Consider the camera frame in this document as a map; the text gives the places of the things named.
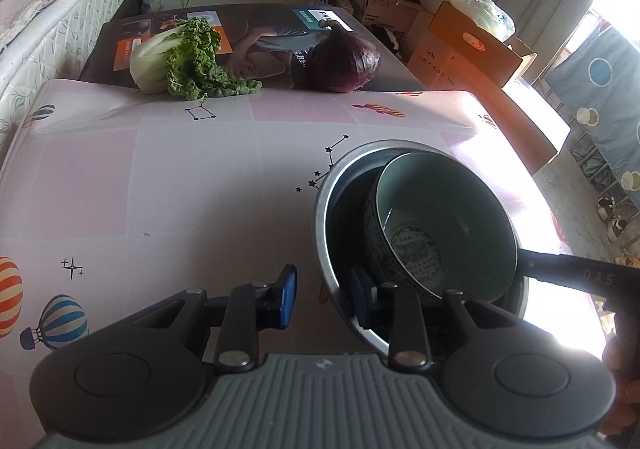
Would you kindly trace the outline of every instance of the black star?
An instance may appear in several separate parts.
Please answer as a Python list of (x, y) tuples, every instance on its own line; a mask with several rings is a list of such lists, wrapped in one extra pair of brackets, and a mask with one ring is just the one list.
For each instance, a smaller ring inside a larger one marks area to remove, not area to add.
[(82, 269), (82, 267), (76, 266), (76, 264), (74, 263), (74, 257), (71, 256), (71, 265), (69, 265), (68, 267), (65, 267), (65, 269), (68, 269), (71, 272), (71, 279), (73, 279), (74, 278), (74, 270)]

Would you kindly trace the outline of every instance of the human hand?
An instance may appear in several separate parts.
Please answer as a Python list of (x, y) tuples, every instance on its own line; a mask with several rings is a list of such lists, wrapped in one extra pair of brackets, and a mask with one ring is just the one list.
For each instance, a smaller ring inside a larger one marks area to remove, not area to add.
[(636, 412), (631, 404), (640, 403), (640, 381), (629, 381), (620, 376), (622, 351), (617, 337), (613, 337), (607, 343), (602, 354), (602, 362), (616, 378), (616, 399), (602, 421), (599, 431), (604, 435), (620, 434), (626, 426), (632, 425), (636, 420)]
[(233, 79), (251, 79), (255, 74), (255, 67), (246, 60), (245, 56), (231, 54), (229, 60), (222, 67), (224, 71)]

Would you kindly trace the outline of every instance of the pot handle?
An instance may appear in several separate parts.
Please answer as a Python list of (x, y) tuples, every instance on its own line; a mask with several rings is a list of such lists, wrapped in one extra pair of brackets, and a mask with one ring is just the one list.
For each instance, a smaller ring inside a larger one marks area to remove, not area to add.
[[(622, 312), (616, 312), (616, 335), (622, 351), (622, 366), (620, 374), (632, 381), (640, 379), (640, 347), (638, 346), (638, 332), (640, 320)], [(636, 415), (640, 414), (640, 404), (635, 404)], [(640, 432), (636, 434), (638, 418), (632, 425), (625, 427), (622, 433), (607, 436), (607, 442), (619, 449), (635, 447), (638, 444)]]
[(516, 272), (616, 302), (632, 301), (640, 306), (640, 269), (575, 255), (518, 249)]

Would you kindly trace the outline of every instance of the mattress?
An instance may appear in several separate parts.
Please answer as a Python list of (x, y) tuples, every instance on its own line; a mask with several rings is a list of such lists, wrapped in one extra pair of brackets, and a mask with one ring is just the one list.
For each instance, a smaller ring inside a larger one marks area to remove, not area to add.
[(0, 162), (42, 84), (77, 79), (124, 0), (57, 0), (0, 54)]

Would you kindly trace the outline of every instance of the orange striped hot air balloon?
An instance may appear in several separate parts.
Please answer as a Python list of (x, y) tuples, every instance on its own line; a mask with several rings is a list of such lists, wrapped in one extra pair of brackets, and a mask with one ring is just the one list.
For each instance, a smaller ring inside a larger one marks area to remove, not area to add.
[(22, 307), (22, 278), (18, 267), (5, 255), (0, 256), (0, 338), (14, 329)]

